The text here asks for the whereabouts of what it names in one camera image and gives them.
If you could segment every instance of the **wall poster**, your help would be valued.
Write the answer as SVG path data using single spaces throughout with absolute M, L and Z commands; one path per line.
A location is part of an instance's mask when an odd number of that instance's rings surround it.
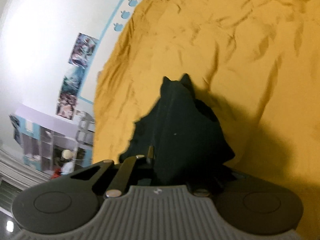
M 96 38 L 79 33 L 68 60 L 72 66 L 63 78 L 56 115 L 73 119 L 79 88 L 97 43 Z

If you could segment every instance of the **white wall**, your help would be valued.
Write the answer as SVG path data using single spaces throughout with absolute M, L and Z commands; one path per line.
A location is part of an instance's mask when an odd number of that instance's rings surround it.
M 12 0 L 0 33 L 0 138 L 12 139 L 17 102 L 55 115 L 68 57 L 79 32 L 99 38 L 119 0 Z
M 0 0 L 0 31 L 8 9 L 7 2 L 10 3 L 10 1 Z M 17 104 L 22 100 L 21 87 L 19 82 L 16 82 L 11 69 L 5 65 L 4 46 L 0 36 L 0 147 L 10 152 L 15 158 L 21 159 L 22 150 L 13 139 L 13 127 L 8 116 L 15 111 Z

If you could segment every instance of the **yellow bedsheet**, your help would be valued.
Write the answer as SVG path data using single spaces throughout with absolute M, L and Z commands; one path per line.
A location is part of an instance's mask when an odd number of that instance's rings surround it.
M 290 188 L 320 236 L 320 0 L 143 0 L 102 71 L 93 161 L 118 159 L 162 77 L 188 73 L 236 157 Z

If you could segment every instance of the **gray rubber pad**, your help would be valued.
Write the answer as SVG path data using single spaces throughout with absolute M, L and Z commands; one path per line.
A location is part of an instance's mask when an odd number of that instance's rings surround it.
M 84 226 L 59 235 L 22 230 L 14 240 L 301 240 L 290 230 L 277 236 L 254 236 L 226 223 L 209 198 L 190 194 L 186 186 L 138 187 L 104 201 Z

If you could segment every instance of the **metal rivet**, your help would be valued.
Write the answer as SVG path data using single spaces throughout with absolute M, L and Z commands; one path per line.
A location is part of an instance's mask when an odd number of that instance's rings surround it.
M 118 189 L 111 189 L 106 192 L 106 196 L 108 198 L 120 197 L 121 195 L 122 195 L 122 192 Z
M 142 159 L 142 158 L 144 158 L 144 155 L 138 154 L 138 155 L 136 155 L 136 157 L 137 157 L 137 159 Z
M 193 195 L 197 197 L 209 197 L 210 192 L 204 188 L 199 188 L 193 192 Z
M 162 189 L 157 188 L 157 189 L 155 189 L 155 190 L 153 191 L 153 193 L 155 193 L 155 194 L 159 195 L 159 194 L 161 194 L 161 193 L 162 193 Z

